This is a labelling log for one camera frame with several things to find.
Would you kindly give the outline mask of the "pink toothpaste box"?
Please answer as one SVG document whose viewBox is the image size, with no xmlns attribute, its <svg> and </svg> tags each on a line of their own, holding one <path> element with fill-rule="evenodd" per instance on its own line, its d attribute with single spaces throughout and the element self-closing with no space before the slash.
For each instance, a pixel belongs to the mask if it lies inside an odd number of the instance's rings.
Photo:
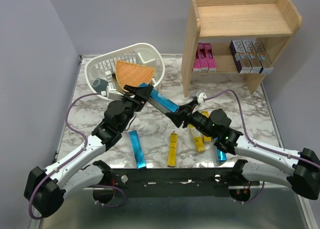
<svg viewBox="0 0 320 229">
<path fill-rule="evenodd" d="M 209 65 L 207 60 L 207 49 L 203 43 L 198 43 L 197 45 L 197 54 L 198 54 L 198 60 L 200 64 L 201 72 L 208 72 Z"/>
<path fill-rule="evenodd" d="M 213 56 L 212 45 L 210 43 L 205 43 L 204 50 L 205 50 L 205 55 L 206 55 L 206 61 L 208 64 L 208 72 L 215 73 L 217 71 L 217 64 L 216 64 L 216 60 Z"/>
<path fill-rule="evenodd" d="M 196 73 L 200 73 L 201 72 L 201 64 L 200 64 L 200 60 L 199 60 L 199 53 L 198 51 L 195 53 L 195 58 L 194 58 L 194 63 L 193 63 L 193 69 L 192 72 L 194 74 Z"/>
</svg>

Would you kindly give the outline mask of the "blue green toothpaste box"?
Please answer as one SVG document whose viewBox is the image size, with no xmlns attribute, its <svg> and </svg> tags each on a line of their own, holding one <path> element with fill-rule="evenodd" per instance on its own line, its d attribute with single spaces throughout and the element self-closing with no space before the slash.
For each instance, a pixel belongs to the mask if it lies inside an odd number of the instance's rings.
<svg viewBox="0 0 320 229">
<path fill-rule="evenodd" d="M 142 83 L 139 85 L 140 88 L 142 87 L 151 87 L 152 91 L 150 96 L 147 100 L 149 104 L 151 104 L 154 108 L 160 111 L 163 114 L 166 113 L 175 113 L 178 111 L 179 106 L 175 104 L 173 101 L 169 100 L 168 98 L 164 97 L 160 94 L 152 85 L 147 85 L 146 83 Z"/>
</svg>

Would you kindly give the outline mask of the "silver toothpaste box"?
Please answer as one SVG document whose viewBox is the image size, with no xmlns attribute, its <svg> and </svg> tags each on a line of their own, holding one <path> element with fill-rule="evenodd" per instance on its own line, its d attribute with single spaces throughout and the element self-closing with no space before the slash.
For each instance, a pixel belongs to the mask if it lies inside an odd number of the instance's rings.
<svg viewBox="0 0 320 229">
<path fill-rule="evenodd" d="M 259 74 L 262 69 L 262 65 L 257 56 L 253 43 L 250 40 L 242 40 L 242 44 L 252 67 L 250 74 Z"/>
</svg>

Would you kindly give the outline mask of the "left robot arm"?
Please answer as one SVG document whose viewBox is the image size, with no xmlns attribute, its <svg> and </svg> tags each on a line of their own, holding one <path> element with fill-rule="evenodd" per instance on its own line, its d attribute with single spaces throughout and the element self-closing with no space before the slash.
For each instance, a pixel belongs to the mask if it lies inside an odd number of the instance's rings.
<svg viewBox="0 0 320 229">
<path fill-rule="evenodd" d="M 34 220 L 53 215 L 72 194 L 87 187 L 104 187 L 117 190 L 112 185 L 110 167 L 91 160 L 104 154 L 121 138 L 135 113 L 140 112 L 150 98 L 153 86 L 126 85 L 127 92 L 107 106 L 102 121 L 84 142 L 61 160 L 44 169 L 35 167 L 28 175 L 24 197 L 29 201 L 28 213 Z"/>
</svg>

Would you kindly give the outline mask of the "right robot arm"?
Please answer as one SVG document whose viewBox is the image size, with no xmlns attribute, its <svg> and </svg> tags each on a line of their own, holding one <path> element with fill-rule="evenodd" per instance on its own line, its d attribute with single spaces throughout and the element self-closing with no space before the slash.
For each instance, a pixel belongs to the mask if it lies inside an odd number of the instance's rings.
<svg viewBox="0 0 320 229">
<path fill-rule="evenodd" d="M 215 140 L 215 146 L 224 153 L 252 158 L 266 165 L 259 169 L 246 162 L 230 172 L 230 180 L 241 185 L 245 181 L 264 181 L 291 188 L 296 194 L 317 200 L 320 195 L 320 159 L 304 148 L 301 151 L 271 146 L 254 140 L 230 127 L 231 119 L 222 109 L 209 116 L 194 111 L 196 104 L 182 105 L 165 115 L 176 127 L 194 126 L 200 133 Z"/>
</svg>

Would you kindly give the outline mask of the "purple toothpaste box with cloud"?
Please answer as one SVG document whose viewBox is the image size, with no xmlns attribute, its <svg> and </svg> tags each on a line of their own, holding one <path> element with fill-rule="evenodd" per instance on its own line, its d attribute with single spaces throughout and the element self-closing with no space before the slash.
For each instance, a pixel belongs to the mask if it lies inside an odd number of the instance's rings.
<svg viewBox="0 0 320 229">
<path fill-rule="evenodd" d="M 260 61 L 261 64 L 261 70 L 260 74 L 261 75 L 269 75 L 273 71 L 274 67 L 272 65 L 272 62 L 265 50 L 265 47 L 260 40 L 256 40 L 252 42 L 253 47 L 255 49 L 256 55 Z"/>
</svg>

